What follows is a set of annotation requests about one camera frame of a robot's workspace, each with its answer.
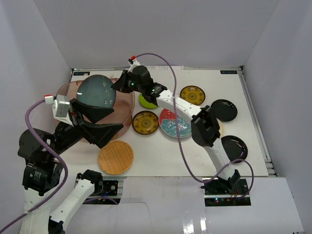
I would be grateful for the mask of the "blue-green glazed plate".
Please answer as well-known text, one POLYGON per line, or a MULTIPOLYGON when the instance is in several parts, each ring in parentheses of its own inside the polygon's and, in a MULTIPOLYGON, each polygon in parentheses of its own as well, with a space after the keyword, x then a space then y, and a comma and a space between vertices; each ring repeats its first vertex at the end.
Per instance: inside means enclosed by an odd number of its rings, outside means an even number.
POLYGON ((77 90, 77 100, 96 107, 113 107, 116 91, 111 88, 113 82, 103 75, 92 75, 86 78, 77 90))

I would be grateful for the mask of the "orange woven bamboo plate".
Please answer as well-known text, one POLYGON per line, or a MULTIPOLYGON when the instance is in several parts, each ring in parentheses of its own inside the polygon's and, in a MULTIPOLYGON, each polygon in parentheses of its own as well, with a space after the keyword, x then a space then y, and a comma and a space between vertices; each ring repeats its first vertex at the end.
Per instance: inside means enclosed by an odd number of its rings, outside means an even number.
POLYGON ((109 175, 120 175, 126 172, 134 162, 132 147, 121 140, 109 142, 98 154, 100 168, 109 175))

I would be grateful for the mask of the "red plate with teal flower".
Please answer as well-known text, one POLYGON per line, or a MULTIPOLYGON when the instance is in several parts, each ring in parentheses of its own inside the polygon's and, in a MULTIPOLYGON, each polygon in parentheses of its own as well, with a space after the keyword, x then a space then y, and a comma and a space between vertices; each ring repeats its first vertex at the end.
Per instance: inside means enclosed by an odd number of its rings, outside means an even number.
MULTIPOLYGON (((163 109, 159 115, 159 125, 162 131, 170 137, 177 138, 176 116, 168 109, 163 109)), ((191 125, 182 117, 177 117, 178 131, 180 138, 186 138, 191 135, 191 125)))

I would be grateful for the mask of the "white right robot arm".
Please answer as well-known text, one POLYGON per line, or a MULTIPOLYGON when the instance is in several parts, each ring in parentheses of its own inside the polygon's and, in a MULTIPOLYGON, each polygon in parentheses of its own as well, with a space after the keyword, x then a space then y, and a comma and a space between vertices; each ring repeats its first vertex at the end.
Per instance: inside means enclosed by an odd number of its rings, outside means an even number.
POLYGON ((176 97, 164 85, 154 82, 143 65, 124 70, 112 89, 121 93, 139 92, 150 103, 167 109, 191 125, 193 141, 208 153, 217 173, 221 191, 232 194, 238 188, 240 174, 233 166, 221 141, 220 126, 210 106, 199 107, 176 97))

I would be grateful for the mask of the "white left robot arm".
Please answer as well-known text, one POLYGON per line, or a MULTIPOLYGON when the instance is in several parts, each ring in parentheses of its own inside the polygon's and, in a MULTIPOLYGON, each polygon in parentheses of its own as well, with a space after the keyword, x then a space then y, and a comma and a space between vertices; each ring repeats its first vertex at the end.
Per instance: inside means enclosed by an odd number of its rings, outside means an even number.
POLYGON ((51 104, 53 116, 59 121, 49 133, 35 129, 25 114, 27 129, 19 138, 18 155, 25 159, 22 185, 25 191, 22 234, 63 234, 80 206, 103 191, 101 173, 86 170, 77 175, 72 192, 54 211, 51 198, 65 184, 69 170, 61 154, 85 139, 99 148, 106 146, 123 128, 121 123, 99 124, 114 110, 84 104, 77 99, 60 103, 55 96, 46 96, 42 103, 51 104))

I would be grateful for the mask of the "pink translucent plastic bin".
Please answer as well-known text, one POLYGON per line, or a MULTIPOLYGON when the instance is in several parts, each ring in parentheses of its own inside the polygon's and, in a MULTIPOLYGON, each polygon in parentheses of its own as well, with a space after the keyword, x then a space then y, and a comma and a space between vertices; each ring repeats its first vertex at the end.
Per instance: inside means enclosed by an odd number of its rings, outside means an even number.
MULTIPOLYGON (((110 78, 115 83, 117 78, 110 78)), ((84 80, 71 81, 63 85, 57 92, 58 95, 67 96, 70 100, 77 99, 78 87, 84 80)), ((100 120, 96 124, 110 124, 121 123, 123 128, 114 136, 113 140, 116 140, 123 136, 129 129, 132 122, 132 114, 135 106, 135 94, 134 93, 121 93, 116 92, 116 100, 113 105, 114 112, 100 120)))

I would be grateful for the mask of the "yellow patterned plate near bin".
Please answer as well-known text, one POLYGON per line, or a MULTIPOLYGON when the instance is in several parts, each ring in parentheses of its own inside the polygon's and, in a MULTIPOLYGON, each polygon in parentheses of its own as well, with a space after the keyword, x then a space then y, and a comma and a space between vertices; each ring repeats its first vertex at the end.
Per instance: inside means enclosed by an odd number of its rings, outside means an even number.
POLYGON ((151 111, 140 111, 132 119, 132 128, 141 135, 150 135, 158 127, 158 116, 151 111))

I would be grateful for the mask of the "lime green plate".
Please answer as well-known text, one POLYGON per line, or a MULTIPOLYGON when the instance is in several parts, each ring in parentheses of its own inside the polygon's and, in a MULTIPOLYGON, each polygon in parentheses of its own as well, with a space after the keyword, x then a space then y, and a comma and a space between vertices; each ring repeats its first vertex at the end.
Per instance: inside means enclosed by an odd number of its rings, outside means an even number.
POLYGON ((152 104, 152 103, 149 103, 144 97, 142 94, 139 94, 138 96, 138 100, 139 100, 139 103, 141 106, 147 108, 147 109, 156 109, 157 106, 152 104))

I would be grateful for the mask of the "yellow patterned plate far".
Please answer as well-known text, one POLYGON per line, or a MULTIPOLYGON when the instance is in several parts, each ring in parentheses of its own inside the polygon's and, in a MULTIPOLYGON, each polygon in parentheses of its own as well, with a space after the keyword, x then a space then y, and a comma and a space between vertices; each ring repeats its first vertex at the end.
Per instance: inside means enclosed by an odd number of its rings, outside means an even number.
POLYGON ((193 105, 201 105, 206 99, 205 92, 201 88, 194 85, 182 88, 179 96, 193 105))

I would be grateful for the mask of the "black plate far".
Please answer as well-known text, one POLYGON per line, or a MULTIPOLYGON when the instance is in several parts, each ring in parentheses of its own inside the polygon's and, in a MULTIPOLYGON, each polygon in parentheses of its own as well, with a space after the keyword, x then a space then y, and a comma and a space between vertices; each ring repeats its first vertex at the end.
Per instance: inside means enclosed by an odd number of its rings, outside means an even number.
POLYGON ((230 122, 238 115, 237 107, 229 100, 218 99, 211 104, 217 119, 221 122, 230 122))

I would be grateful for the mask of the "cream and black plate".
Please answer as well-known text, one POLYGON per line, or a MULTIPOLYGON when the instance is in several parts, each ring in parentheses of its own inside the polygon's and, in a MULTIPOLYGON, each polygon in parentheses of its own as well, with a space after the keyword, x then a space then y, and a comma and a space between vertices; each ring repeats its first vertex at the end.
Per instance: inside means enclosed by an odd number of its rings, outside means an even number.
POLYGON ((218 124, 219 124, 219 127, 220 127, 220 129, 219 129, 220 137, 222 138, 224 136, 224 127, 223 127, 222 122, 219 119, 217 119, 217 121, 218 121, 218 124))

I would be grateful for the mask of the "black plate near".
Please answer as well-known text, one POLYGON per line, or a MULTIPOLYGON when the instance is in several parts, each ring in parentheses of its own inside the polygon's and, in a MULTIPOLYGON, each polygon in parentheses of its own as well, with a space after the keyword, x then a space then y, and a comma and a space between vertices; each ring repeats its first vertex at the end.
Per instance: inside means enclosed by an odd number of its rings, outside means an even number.
POLYGON ((248 147, 246 143, 237 136, 224 136, 221 138, 223 148, 231 162, 238 164, 241 161, 237 159, 245 160, 248 156, 248 147))

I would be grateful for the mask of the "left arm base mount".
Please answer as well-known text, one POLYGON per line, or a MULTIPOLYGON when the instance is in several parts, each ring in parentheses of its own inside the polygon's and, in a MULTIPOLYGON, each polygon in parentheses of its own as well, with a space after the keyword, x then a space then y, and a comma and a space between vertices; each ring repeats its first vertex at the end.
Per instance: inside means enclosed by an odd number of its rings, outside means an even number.
POLYGON ((118 180, 103 180, 95 185, 94 192, 83 204, 87 205, 118 205, 121 200, 118 180))

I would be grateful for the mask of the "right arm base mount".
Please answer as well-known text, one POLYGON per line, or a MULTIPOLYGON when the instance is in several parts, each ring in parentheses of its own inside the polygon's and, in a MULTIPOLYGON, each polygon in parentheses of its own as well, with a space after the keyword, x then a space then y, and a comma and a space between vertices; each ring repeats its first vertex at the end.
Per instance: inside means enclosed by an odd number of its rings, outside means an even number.
POLYGON ((206 207, 251 206, 249 187, 246 179, 240 179, 233 189, 223 189, 217 179, 203 184, 206 207))

